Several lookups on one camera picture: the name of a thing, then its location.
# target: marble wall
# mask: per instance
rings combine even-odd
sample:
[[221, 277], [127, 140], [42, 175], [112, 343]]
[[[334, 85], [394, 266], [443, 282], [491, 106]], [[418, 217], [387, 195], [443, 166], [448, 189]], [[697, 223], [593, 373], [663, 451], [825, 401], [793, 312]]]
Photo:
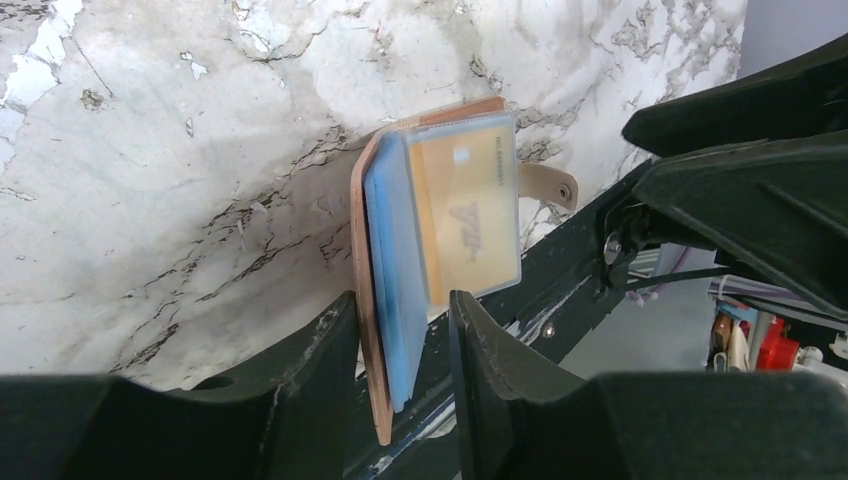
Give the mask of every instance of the marble wall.
[[[368, 132], [503, 95], [584, 205], [638, 108], [727, 82], [745, 0], [0, 6], [0, 373], [190, 387], [351, 288]], [[565, 218], [522, 199], [525, 246]]]

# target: bolt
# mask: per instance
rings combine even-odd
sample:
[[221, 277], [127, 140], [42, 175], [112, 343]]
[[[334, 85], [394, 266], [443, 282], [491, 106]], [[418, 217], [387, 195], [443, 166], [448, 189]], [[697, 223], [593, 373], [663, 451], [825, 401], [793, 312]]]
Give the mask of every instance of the bolt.
[[618, 240], [618, 234], [613, 232], [607, 237], [604, 244], [604, 263], [612, 265], [621, 253], [621, 242]]
[[566, 202], [571, 200], [571, 188], [568, 185], [563, 183], [559, 187], [559, 196], [560, 196], [560, 198], [562, 198]]
[[542, 336], [545, 337], [545, 338], [551, 338], [555, 334], [556, 334], [556, 328], [554, 327], [553, 323], [548, 322], [548, 324], [545, 325], [545, 328], [542, 329]]

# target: tan leather wallet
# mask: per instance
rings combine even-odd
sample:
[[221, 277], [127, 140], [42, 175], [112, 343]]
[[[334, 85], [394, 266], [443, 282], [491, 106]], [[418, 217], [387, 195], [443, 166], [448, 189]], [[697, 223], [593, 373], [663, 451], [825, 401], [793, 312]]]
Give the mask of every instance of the tan leather wallet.
[[[374, 413], [374, 427], [381, 445], [391, 443], [393, 411], [389, 399], [386, 362], [380, 341], [374, 299], [374, 280], [371, 271], [370, 243], [368, 241], [368, 216], [365, 209], [363, 188], [365, 172], [371, 166], [380, 138], [386, 132], [439, 125], [503, 110], [505, 110], [503, 98], [489, 97], [400, 120], [376, 131], [366, 144], [356, 165], [354, 165], [350, 179], [350, 228], [356, 303], [359, 313], [362, 355], [365, 360], [365, 375], [368, 379], [368, 391], [371, 397], [371, 410]], [[577, 182], [571, 175], [555, 168], [540, 164], [520, 164], [518, 167], [518, 194], [522, 197], [547, 200], [569, 210], [574, 210], [577, 205]]]

